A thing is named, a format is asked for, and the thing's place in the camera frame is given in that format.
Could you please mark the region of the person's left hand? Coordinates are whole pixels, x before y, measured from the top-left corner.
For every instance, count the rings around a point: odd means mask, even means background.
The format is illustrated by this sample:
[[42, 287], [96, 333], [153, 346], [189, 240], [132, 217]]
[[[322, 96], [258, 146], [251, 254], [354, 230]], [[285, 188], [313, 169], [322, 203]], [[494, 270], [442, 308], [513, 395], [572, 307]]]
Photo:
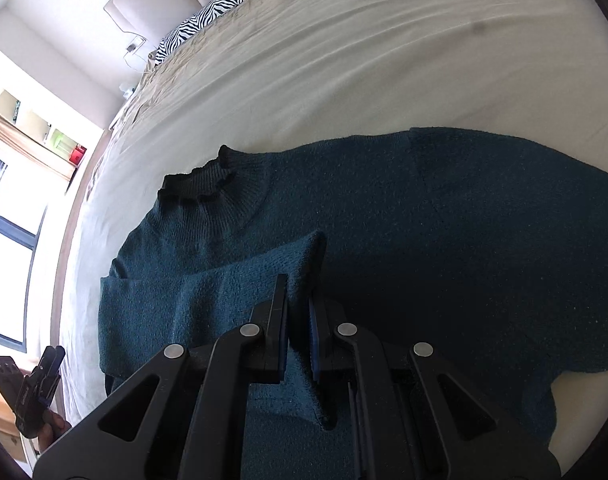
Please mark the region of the person's left hand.
[[54, 413], [53, 411], [44, 411], [44, 424], [40, 428], [37, 436], [38, 451], [43, 453], [53, 445], [62, 434], [72, 428], [72, 425], [64, 419], [61, 415]]

